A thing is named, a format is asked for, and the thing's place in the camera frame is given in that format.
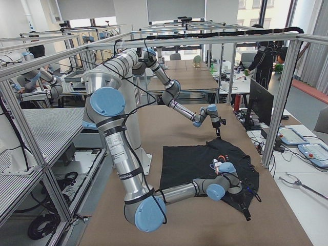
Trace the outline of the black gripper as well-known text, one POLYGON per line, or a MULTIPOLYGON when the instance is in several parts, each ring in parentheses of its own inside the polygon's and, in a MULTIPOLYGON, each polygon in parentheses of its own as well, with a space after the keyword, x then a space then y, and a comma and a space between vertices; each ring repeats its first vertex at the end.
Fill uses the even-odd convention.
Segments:
POLYGON ((237 203, 240 208, 242 208, 242 212, 246 218, 246 221, 251 220, 251 214, 249 212, 249 206, 253 198, 255 198, 258 202, 262 202, 258 194, 258 187, 254 186, 251 183, 241 184, 241 191, 237 194, 232 194, 232 201, 237 203))
POLYGON ((218 138, 221 138, 220 126, 221 126, 221 124, 226 125, 227 120, 224 118, 221 118, 220 116, 217 116, 217 117, 211 118, 211 123, 212 123, 213 128, 215 128, 216 136, 218 138))

